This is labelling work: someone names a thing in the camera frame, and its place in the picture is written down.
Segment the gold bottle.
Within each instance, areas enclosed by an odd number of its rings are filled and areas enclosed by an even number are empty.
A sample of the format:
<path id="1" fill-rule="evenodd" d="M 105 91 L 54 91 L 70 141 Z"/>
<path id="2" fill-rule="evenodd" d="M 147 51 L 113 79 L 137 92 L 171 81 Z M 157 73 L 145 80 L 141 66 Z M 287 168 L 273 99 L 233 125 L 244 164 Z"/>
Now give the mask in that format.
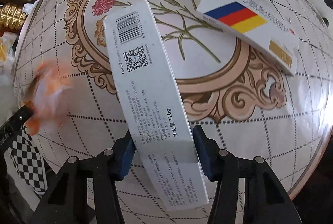
<path id="1" fill-rule="evenodd" d="M 5 28 L 20 30 L 26 17 L 26 13 L 22 11 L 22 6 L 12 3 L 1 4 L 0 23 Z"/>

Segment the long white toothpaste box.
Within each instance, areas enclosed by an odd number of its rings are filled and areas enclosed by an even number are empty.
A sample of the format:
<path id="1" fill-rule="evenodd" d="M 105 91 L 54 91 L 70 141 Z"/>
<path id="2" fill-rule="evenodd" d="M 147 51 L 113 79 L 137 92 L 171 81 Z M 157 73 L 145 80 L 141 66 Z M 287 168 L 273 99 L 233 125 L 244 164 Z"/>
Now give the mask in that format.
<path id="1" fill-rule="evenodd" d="M 181 95 L 148 1 L 103 22 L 117 96 L 132 140 L 167 210 L 209 202 Z"/>

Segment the striped white medicine box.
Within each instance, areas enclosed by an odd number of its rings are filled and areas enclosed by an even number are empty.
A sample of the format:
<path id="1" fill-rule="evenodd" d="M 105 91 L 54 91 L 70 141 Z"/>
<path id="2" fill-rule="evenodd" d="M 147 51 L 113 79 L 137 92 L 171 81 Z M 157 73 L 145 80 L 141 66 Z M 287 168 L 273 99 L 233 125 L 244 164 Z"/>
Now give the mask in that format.
<path id="1" fill-rule="evenodd" d="M 201 0 L 196 12 L 201 20 L 245 41 L 295 75 L 300 38 L 263 0 Z"/>

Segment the checkered cloth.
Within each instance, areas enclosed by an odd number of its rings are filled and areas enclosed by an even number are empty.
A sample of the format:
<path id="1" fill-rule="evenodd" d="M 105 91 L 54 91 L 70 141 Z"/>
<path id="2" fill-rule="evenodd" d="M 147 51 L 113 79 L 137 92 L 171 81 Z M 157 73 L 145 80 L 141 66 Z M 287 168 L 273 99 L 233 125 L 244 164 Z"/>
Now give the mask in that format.
<path id="1" fill-rule="evenodd" d="M 47 180 L 43 157 L 31 136 L 26 133 L 25 127 L 13 140 L 8 152 L 19 177 L 36 194 L 44 195 L 47 190 Z"/>

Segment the orange plastic wrapper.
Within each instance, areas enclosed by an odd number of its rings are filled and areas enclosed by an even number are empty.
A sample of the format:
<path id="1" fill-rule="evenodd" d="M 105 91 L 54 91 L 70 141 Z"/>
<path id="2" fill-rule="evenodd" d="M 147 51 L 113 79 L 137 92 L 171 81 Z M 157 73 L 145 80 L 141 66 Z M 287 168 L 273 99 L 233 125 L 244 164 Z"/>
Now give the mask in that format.
<path id="1" fill-rule="evenodd" d="M 38 67 L 33 81 L 25 91 L 21 104 L 33 112 L 25 123 L 30 136 L 36 135 L 45 127 L 57 131 L 64 124 L 68 107 L 67 93 L 73 86 L 71 81 L 60 79 L 60 69 L 65 74 L 69 73 L 68 68 L 58 66 L 55 61 L 46 61 Z"/>

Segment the floral patterned tablecloth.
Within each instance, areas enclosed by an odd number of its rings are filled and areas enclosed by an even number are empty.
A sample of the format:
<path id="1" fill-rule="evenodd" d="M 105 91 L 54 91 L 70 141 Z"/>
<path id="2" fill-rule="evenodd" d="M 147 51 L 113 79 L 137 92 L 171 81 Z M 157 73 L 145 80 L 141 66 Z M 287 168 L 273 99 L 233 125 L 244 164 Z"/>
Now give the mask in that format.
<path id="1" fill-rule="evenodd" d="M 42 0 L 18 48 L 18 98 L 46 61 L 73 85 L 64 125 L 33 137 L 53 171 L 92 157 L 127 132 L 103 37 L 103 18 L 137 0 Z M 308 0 L 259 0 L 300 38 L 285 75 L 248 44 L 197 19 L 200 0 L 148 0 L 192 125 L 234 155 L 264 157 L 294 198 L 332 128 L 332 33 Z"/>

